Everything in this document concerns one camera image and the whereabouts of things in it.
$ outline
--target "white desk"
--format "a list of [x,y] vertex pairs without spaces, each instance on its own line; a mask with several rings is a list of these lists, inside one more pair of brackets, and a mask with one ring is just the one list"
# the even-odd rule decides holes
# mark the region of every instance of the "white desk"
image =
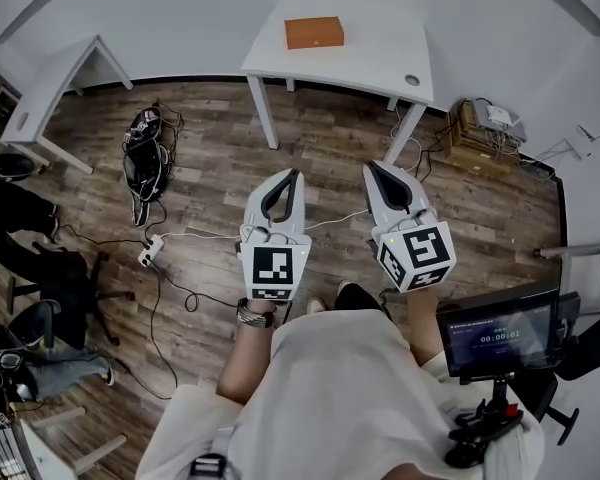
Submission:
[[126,436],[120,434],[115,439],[78,459],[73,464],[67,464],[44,442],[38,435],[37,430],[59,425],[65,421],[71,421],[79,416],[84,416],[84,414],[86,414],[84,407],[76,407],[75,409],[50,416],[44,420],[38,420],[33,423],[21,422],[29,452],[42,480],[78,480],[79,475],[126,443]]
[[[242,64],[269,147],[279,142],[271,119],[264,77],[323,82],[388,96],[389,109],[398,98],[413,103],[403,119],[385,162],[394,163],[411,137],[427,105],[433,103],[429,50],[423,24],[376,2],[284,0],[265,21]],[[338,16],[344,46],[288,50],[284,20]],[[407,83],[414,75],[419,85]]]
[[129,77],[102,44],[100,38],[88,37],[45,59],[38,70],[35,82],[22,95],[9,119],[2,140],[18,143],[37,142],[69,164],[91,174],[92,167],[44,138],[42,133],[64,92],[75,89],[78,94],[81,94],[79,88],[70,87],[71,80],[93,51],[98,51],[105,58],[127,89],[133,88]]

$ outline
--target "wooden floor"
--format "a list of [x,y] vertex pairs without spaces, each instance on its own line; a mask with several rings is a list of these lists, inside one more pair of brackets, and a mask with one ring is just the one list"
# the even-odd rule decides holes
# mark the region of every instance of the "wooden floor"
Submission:
[[[306,178],[307,225],[364,209],[362,163],[384,156],[396,115],[371,99],[309,89],[295,94],[283,87],[269,87],[268,91],[281,143],[277,151],[266,147],[246,84],[170,83],[142,85],[131,92],[102,89],[82,98],[66,96],[45,135],[94,166],[94,173],[87,176],[58,162],[23,185],[59,204],[62,223],[94,240],[141,239],[142,231],[131,225],[121,142],[136,113],[160,97],[182,112],[186,125],[178,143],[174,179],[162,197],[168,218],[150,234],[204,231],[237,235],[250,191],[288,167],[300,169]],[[426,147],[442,126],[442,120],[425,115],[415,137]],[[416,159],[417,147],[412,143],[397,164],[408,168]],[[450,281],[439,288],[441,297],[557,277],[554,265],[532,256],[537,247],[559,245],[554,182],[536,181],[519,172],[499,180],[478,177],[434,155],[433,172],[424,187],[440,219],[449,223],[458,257]],[[151,217],[160,220],[160,208],[153,208]],[[366,245],[370,229],[371,221],[363,214],[309,232],[313,247],[292,316],[303,312],[309,296],[331,303],[343,278],[359,282],[374,295],[390,286]],[[26,233],[20,238],[31,239]],[[157,279],[138,264],[139,244],[99,248],[77,239],[66,228],[60,231],[59,242],[82,252],[90,264],[99,249],[110,253],[100,287],[131,289],[137,299],[101,304],[111,329],[122,340],[118,349],[102,339],[96,324],[90,329],[91,340],[102,353],[125,361],[142,382],[169,395],[173,378],[149,337]],[[233,240],[169,237],[156,262],[173,281],[191,289],[232,303],[244,294]],[[7,278],[0,268],[0,309],[4,308]],[[180,383],[213,389],[231,349],[235,311],[201,299],[198,311],[187,313],[185,297],[183,291],[162,284],[154,337]],[[400,300],[394,296],[389,307],[399,326],[406,329]],[[113,388],[89,379],[47,401],[40,410],[21,415],[33,420],[85,406],[86,417],[48,432],[48,441],[63,457],[76,458],[123,432],[128,442],[84,478],[127,479],[134,476],[165,404],[120,373]]]

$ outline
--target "timer display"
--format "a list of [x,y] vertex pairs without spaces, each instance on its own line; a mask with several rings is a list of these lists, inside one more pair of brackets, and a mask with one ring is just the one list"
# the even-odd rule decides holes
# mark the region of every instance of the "timer display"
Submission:
[[476,362],[520,359],[546,350],[551,320],[550,306],[484,318],[449,326],[454,361],[462,366]]

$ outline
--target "wall baseboard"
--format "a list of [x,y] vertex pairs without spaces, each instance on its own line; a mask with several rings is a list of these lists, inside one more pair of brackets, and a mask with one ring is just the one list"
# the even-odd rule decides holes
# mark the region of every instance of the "wall baseboard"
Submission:
[[[150,84],[161,84],[161,83],[177,83],[177,82],[227,82],[227,83],[247,83],[246,76],[240,75],[191,75],[191,76],[170,76],[170,77],[159,77],[159,78],[142,78],[140,80],[132,80],[134,85],[150,85]],[[267,78],[265,79],[265,83],[268,85],[285,85],[286,81],[284,78]],[[109,89],[114,87],[124,87],[121,82],[113,82],[102,85],[95,85],[92,87],[88,87],[83,89],[85,94],[88,94],[93,91],[97,91],[100,89]],[[349,96],[357,96],[360,98],[367,98],[370,100],[382,102],[383,105],[386,105],[387,97],[381,96],[379,94],[373,94],[370,92],[362,91],[359,89],[350,89],[348,87],[340,87],[336,85],[330,84],[321,84],[317,82],[306,82],[303,80],[296,80],[296,90],[308,88],[308,89],[316,89],[320,91],[329,91],[338,94],[346,94]],[[399,100],[398,105],[402,107],[408,107],[410,103],[408,101]],[[429,114],[438,118],[445,118],[447,116],[447,112],[442,110],[438,110],[435,108],[427,107],[425,110],[426,114]],[[521,155],[525,160],[534,160],[531,157],[526,155]],[[539,162],[536,164],[536,167],[542,169],[547,174],[553,176],[553,181],[556,183],[556,188],[558,190],[558,204],[560,211],[560,246],[566,247],[567,245],[567,213],[564,199],[564,186],[562,184],[562,180],[556,176],[555,169],[550,165],[547,165],[543,162]]]
[[[166,76],[157,78],[141,78],[139,80],[131,80],[134,85],[150,85],[150,84],[165,84],[178,82],[226,82],[226,83],[247,83],[247,77],[241,75],[187,75],[187,76]],[[267,85],[285,85],[284,78],[265,78],[264,83]],[[110,89],[113,87],[123,87],[121,82],[112,82],[101,85],[94,85],[83,89],[85,93],[98,90]],[[346,94],[348,96],[357,96],[359,98],[367,98],[374,101],[382,102],[386,105],[388,97],[363,91],[360,89],[351,89],[348,87],[340,87],[337,85],[322,84],[318,82],[307,82],[304,80],[296,80],[296,90],[298,89],[315,89],[319,91],[329,91],[337,94]],[[398,105],[401,107],[409,107],[410,102],[407,100],[398,100]],[[447,113],[436,108],[427,107],[426,114],[434,117],[444,118]]]

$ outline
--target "hand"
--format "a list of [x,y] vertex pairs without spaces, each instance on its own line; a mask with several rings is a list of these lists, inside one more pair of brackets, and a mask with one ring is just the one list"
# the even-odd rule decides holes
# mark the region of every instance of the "hand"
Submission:
[[273,313],[276,310],[276,305],[270,300],[249,299],[247,309],[253,313],[264,315],[265,313]]

